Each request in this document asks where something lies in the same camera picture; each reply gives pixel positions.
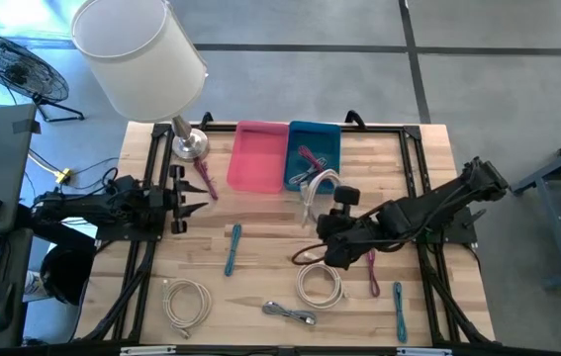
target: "silver lamp base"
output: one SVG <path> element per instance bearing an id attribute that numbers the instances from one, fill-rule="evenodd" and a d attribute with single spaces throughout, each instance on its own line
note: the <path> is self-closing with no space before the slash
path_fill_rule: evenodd
<path id="1" fill-rule="evenodd" d="M 176 136 L 172 141 L 172 151 L 184 161 L 204 158 L 209 148 L 208 137 L 198 129 L 192 129 L 188 138 Z"/>

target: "black fan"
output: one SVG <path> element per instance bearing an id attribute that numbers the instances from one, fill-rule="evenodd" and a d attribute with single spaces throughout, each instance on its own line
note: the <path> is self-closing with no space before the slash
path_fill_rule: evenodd
<path id="1" fill-rule="evenodd" d="M 84 120 L 79 111 L 58 105 L 69 96 L 69 87 L 60 73 L 24 47 L 0 37 L 0 83 L 32 98 L 46 122 Z M 50 119 L 41 105 L 51 105 L 77 117 Z"/>

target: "wooden table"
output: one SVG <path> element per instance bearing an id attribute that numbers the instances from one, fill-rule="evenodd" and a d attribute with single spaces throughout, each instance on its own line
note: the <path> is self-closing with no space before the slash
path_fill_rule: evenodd
<path id="1" fill-rule="evenodd" d="M 142 177 L 151 130 L 152 125 L 129 124 L 120 155 L 120 175 Z M 431 186 L 437 187 L 456 177 L 447 129 L 443 125 L 425 125 L 421 126 L 421 133 Z M 232 190 L 227 183 L 227 172 L 234 133 L 209 133 L 208 136 L 211 153 L 206 160 L 220 198 L 212 202 L 207 194 L 187 194 L 188 203 L 211 203 L 188 220 L 187 233 L 175 236 L 169 234 L 169 228 L 165 230 L 152 268 L 141 343 L 396 346 L 400 343 L 392 284 L 401 281 L 408 344 L 430 344 L 419 262 L 411 244 L 396 253 L 377 254 L 375 274 L 381 287 L 379 298 L 370 295 L 368 271 L 362 258 L 348 271 L 339 270 L 349 298 L 332 309 L 317 311 L 317 326 L 264 314 L 260 308 L 266 301 L 275 301 L 290 309 L 309 309 L 296 295 L 295 277 L 299 267 L 291 264 L 290 256 L 302 247 L 319 242 L 315 227 L 300 227 L 303 211 L 298 193 L 266 195 Z M 354 215 L 385 200 L 407 195 L 399 141 L 394 134 L 344 133 L 341 145 L 341 178 L 347 185 L 361 190 L 360 206 L 353 208 Z M 157 154 L 154 182 L 158 180 L 162 151 L 163 148 Z M 413 149 L 411 155 L 416 182 L 420 182 Z M 189 164 L 185 178 L 197 187 L 204 187 Z M 330 207 L 331 197 L 317 199 L 323 207 Z M 242 238 L 234 274 L 226 277 L 223 271 L 234 223 L 242 224 Z M 119 295 L 128 249 L 128 243 L 116 242 L 96 257 L 77 337 L 91 331 Z M 479 330 L 493 338 L 476 260 L 465 248 L 454 245 L 445 247 L 445 258 L 455 300 Z M 169 328 L 162 311 L 163 281 L 178 277 L 205 285 L 213 298 L 210 315 L 202 325 L 190 330 L 192 337 L 188 340 Z M 324 274 L 315 275 L 314 272 L 307 281 L 309 295 L 327 296 L 330 289 L 330 281 L 325 280 Z M 174 308 L 181 316 L 190 315 L 184 309 L 195 308 L 198 301 L 192 292 L 181 294 Z M 135 301 L 131 300 L 129 306 L 125 332 L 131 328 Z M 437 302 L 437 309 L 441 330 L 447 335 L 441 302 Z"/>

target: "table lamp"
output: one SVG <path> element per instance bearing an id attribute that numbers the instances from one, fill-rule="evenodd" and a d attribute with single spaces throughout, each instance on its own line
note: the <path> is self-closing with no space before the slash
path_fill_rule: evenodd
<path id="1" fill-rule="evenodd" d="M 201 94 L 207 67 L 166 0 L 88 0 L 71 38 L 118 113 L 171 121 L 173 152 L 187 161 L 205 156 L 208 138 L 180 114 Z"/>

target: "concrete floor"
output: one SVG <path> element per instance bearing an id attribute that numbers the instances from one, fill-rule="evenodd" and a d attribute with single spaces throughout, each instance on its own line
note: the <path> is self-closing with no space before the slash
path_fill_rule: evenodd
<path id="1" fill-rule="evenodd" d="M 42 4 L 37 11 L 51 15 L 19 23 L 13 12 L 0 11 L 1 35 L 68 39 L 66 24 L 80 1 L 29 2 Z M 417 45 L 561 47 L 561 0 L 408 2 Z M 406 44 L 397 0 L 172 3 L 197 44 Z M 116 156 L 126 124 L 79 53 L 48 48 L 34 52 L 68 81 L 70 96 L 64 104 L 84 111 L 88 119 L 43 124 L 33 148 L 55 165 L 71 168 Z M 405 53 L 204 51 L 202 55 L 210 76 L 200 100 L 186 113 L 191 120 L 211 111 L 219 121 L 334 122 L 354 109 L 368 122 L 419 122 Z M 431 121 L 447 124 L 458 165 L 480 155 L 513 182 L 552 159 L 561 146 L 561 55 L 421 54 L 420 70 Z M 11 104 L 1 87 L 0 104 Z M 79 184 L 97 179 L 105 168 L 88 172 Z M 37 193 L 52 188 L 52 179 L 38 166 L 28 165 L 28 173 Z M 27 200 L 34 196 L 29 184 L 24 185 L 23 196 Z M 498 340 L 561 350 L 561 291 L 541 288 L 543 278 L 561 273 L 561 260 L 537 196 L 526 192 L 519 199 L 507 196 L 479 206 L 488 210 L 476 227 Z M 40 264 L 46 250 L 37 241 L 32 267 Z M 64 341 L 75 313 L 55 301 L 32 304 L 26 334 Z"/>

